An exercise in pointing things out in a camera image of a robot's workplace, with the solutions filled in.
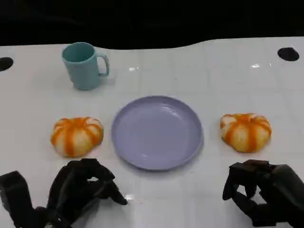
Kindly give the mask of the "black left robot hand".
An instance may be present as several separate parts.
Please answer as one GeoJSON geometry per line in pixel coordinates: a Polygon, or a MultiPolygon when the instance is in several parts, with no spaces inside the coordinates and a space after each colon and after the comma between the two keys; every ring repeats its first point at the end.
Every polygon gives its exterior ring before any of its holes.
{"type": "Polygon", "coordinates": [[[70,228],[100,200],[120,205],[128,202],[114,182],[113,173],[97,159],[70,161],[55,177],[47,201],[47,222],[54,228],[70,228]]]}

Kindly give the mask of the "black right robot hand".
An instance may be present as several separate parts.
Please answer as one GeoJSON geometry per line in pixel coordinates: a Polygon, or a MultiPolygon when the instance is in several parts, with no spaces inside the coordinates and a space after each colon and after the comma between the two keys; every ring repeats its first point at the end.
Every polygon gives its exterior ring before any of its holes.
{"type": "Polygon", "coordinates": [[[304,183],[287,164],[247,160],[229,167],[223,200],[233,199],[254,227],[304,226],[304,183]]]}

